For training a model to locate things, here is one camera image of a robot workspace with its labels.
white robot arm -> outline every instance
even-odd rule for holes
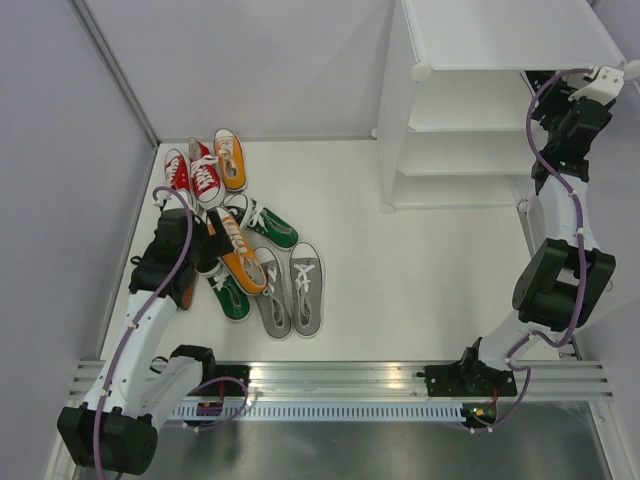
[[[203,256],[208,245],[203,223],[193,212],[188,214],[191,222],[186,208],[162,212],[153,242],[142,257],[132,259],[136,268],[117,348],[81,406],[65,407],[58,417],[58,430],[77,465],[141,475],[153,459],[158,432],[171,412],[189,392],[214,378],[212,350],[181,345],[165,370],[150,385],[146,382],[169,321],[179,308],[191,305],[196,266],[212,258]]]
[[[538,152],[527,125],[537,158],[531,173],[536,196],[527,213],[543,217],[533,223],[544,225],[544,240],[535,245],[537,252],[516,283],[514,310],[506,319],[468,347],[458,362],[421,372],[429,396],[515,397],[512,363],[541,338],[553,346],[568,340],[587,321],[613,274],[615,258],[600,251],[589,224],[585,155],[611,119],[609,109],[620,93],[624,72],[612,67],[580,71],[585,72],[588,83],[579,89],[562,80],[563,74],[545,82],[540,79],[544,74],[528,73],[538,76],[538,82],[531,83],[544,83],[534,97],[528,123],[538,120],[549,133]]]

shoelace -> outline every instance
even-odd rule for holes
[[[166,167],[165,176],[168,177],[169,183],[173,182],[176,173],[178,172],[178,167],[180,166],[180,157],[174,157],[171,162],[169,162],[169,166]]]
[[[267,288],[262,292],[265,297],[273,295],[273,292],[276,291],[276,287],[274,287],[273,284],[276,283],[276,280],[278,279],[278,271],[275,267],[271,267],[267,270],[267,274],[269,275],[270,280],[267,282]]]
[[[222,222],[222,225],[224,226],[224,229],[227,232],[227,235],[231,239],[231,244],[233,245],[234,253],[238,255],[238,257],[240,258],[240,265],[242,265],[242,268],[244,268],[245,261],[248,261],[249,264],[251,265],[251,260],[247,260],[247,258],[244,256],[244,254],[247,253],[249,249],[244,244],[244,240],[240,235],[240,230],[237,230],[237,229],[236,231],[232,230],[231,228],[229,228],[229,224],[225,222]]]
[[[225,268],[223,268],[220,271],[220,273],[218,273],[217,275],[214,275],[213,281],[216,282],[216,284],[213,286],[213,288],[215,288],[218,291],[221,291],[224,287],[224,282],[228,276],[229,276],[229,272],[227,272]]]
[[[302,287],[304,287],[304,293],[307,293],[309,291],[309,285],[311,284],[311,280],[307,277],[307,273],[311,272],[311,270],[316,268],[316,266],[307,265],[305,267],[304,265],[294,263],[293,268],[298,270],[298,275],[296,275],[296,290],[300,291]]]
[[[191,168],[196,177],[196,184],[200,190],[213,183],[213,176],[209,169],[206,168],[206,165],[215,165],[216,163],[218,163],[218,157],[211,155],[205,155],[200,160],[191,163]]]
[[[264,205],[260,205],[259,203],[256,203],[256,210],[253,213],[253,215],[251,215],[251,218],[249,219],[249,224],[248,226],[253,228],[256,225],[260,225],[262,228],[266,228],[264,225],[264,216],[262,215],[262,212],[264,211],[265,206]]]
[[[233,137],[223,137],[218,140],[218,151],[225,161],[229,162],[232,170],[237,170],[236,162],[233,161],[231,153],[233,152]]]

white shoelace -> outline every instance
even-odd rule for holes
[[[294,263],[293,268],[298,270],[298,275],[296,276],[296,290],[300,291],[304,287],[304,293],[307,293],[309,291],[309,285],[311,283],[311,280],[309,280],[309,278],[307,277],[307,273],[311,272],[311,270],[316,268],[316,266],[307,265],[305,267],[304,265]]]
[[[178,167],[180,166],[180,157],[174,157],[169,165],[165,167],[165,177],[169,180],[169,183],[173,182],[173,178],[176,176],[178,172]]]
[[[267,270],[267,273],[269,274],[269,281],[267,281],[267,288],[264,292],[262,292],[262,294],[265,297],[268,297],[270,295],[273,295],[273,292],[276,291],[276,287],[273,286],[274,283],[276,283],[276,280],[278,279],[278,271],[275,269],[275,267],[270,268],[269,270]]]
[[[233,161],[231,154],[233,153],[233,137],[222,137],[218,140],[218,150],[220,156],[229,162],[229,166],[233,170],[237,170],[236,162]]]
[[[200,190],[205,189],[213,183],[213,176],[206,168],[206,165],[215,165],[218,163],[218,157],[205,155],[200,160],[196,160],[191,164],[191,169],[196,177],[196,184]]]
[[[225,268],[223,268],[221,272],[218,273],[217,275],[214,275],[213,281],[216,282],[216,284],[213,286],[213,288],[215,288],[218,291],[222,290],[222,288],[224,287],[224,281],[227,279],[228,276],[229,276],[229,272],[227,272]]]
[[[259,203],[256,203],[256,210],[255,212],[253,212],[253,215],[251,215],[251,218],[249,219],[249,227],[253,228],[257,225],[260,225],[262,228],[266,228],[264,226],[264,217],[262,216],[262,212],[265,209],[264,205],[260,205]]]

white shelf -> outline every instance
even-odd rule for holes
[[[586,0],[403,0],[434,70],[560,70],[624,58]]]
[[[131,255],[153,238],[158,210],[150,193],[163,181],[162,159],[173,146],[160,146]],[[201,279],[191,310],[171,320],[158,355],[186,343],[228,361],[455,360],[511,310],[514,282],[529,261],[515,209],[380,213],[375,141],[248,142],[244,150],[249,193],[323,256],[322,329],[313,339],[292,333],[274,341],[255,304],[247,320],[233,324]],[[132,268],[124,272],[103,358],[124,318]],[[527,358],[557,354],[536,345]]]
[[[409,119],[416,132],[524,131],[531,92],[518,72],[433,72]]]
[[[524,132],[409,133],[398,169],[407,176],[529,175],[534,160]]]
[[[396,208],[515,207],[515,200],[508,176],[398,174],[391,204]]]

metal track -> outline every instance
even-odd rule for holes
[[[228,399],[219,415],[197,413],[199,400],[185,400],[169,420],[226,420],[242,406],[240,399]],[[238,420],[278,422],[464,422],[462,403],[380,402],[277,402],[259,401],[247,407]]]
[[[251,367],[249,393],[260,402],[482,402],[487,398],[427,397],[424,379],[416,374],[426,365],[449,362],[218,362]],[[613,401],[611,386],[599,362],[532,361],[532,379],[524,401]],[[80,362],[70,400],[82,398],[103,362]],[[159,370],[164,364],[155,365]],[[147,381],[155,374],[149,372]],[[523,373],[516,373],[520,388]]]

